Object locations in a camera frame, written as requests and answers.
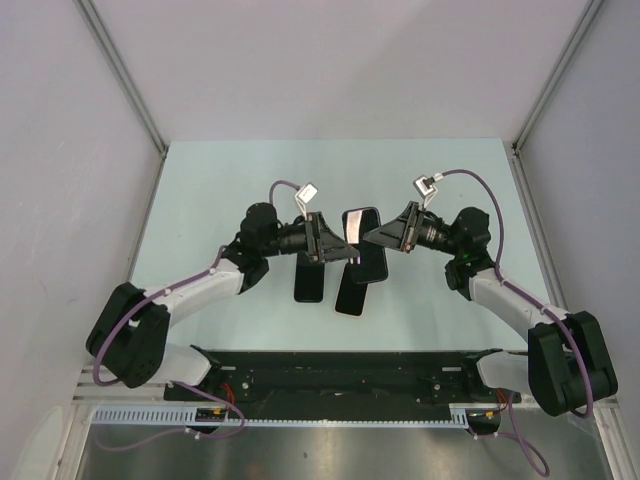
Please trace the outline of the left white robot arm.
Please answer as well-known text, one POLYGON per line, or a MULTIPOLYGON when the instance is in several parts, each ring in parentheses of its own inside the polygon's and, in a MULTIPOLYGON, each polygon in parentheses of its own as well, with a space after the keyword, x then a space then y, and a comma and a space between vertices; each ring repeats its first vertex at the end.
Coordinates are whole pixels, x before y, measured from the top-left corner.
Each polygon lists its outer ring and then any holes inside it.
POLYGON ((130 389, 149 381, 196 387, 216 362, 197 346, 169 342, 172 327, 211 304, 239 296, 269 271, 268 260, 301 254, 314 264, 350 260, 358 250, 337 236, 319 212, 283 224, 270 203, 250 206, 233 240, 211 266, 169 285, 118 285, 86 340, 93 381, 130 389))

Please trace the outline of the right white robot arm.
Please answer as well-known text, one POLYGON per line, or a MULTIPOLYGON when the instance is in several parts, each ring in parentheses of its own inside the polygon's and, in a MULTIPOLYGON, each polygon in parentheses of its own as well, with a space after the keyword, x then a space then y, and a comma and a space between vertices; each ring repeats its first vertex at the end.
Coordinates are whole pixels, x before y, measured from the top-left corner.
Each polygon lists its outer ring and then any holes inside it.
POLYGON ((451 255, 445 266, 448 287, 492 312, 526 341, 526 353, 488 350, 470 357, 475 381, 530 395, 551 416, 585 415, 594 402, 617 393, 598 320, 586 311, 570 313, 545 304, 508 279, 488 253, 491 235, 484 211, 467 207, 447 224, 411 202, 364 239, 403 253, 420 246, 451 255))

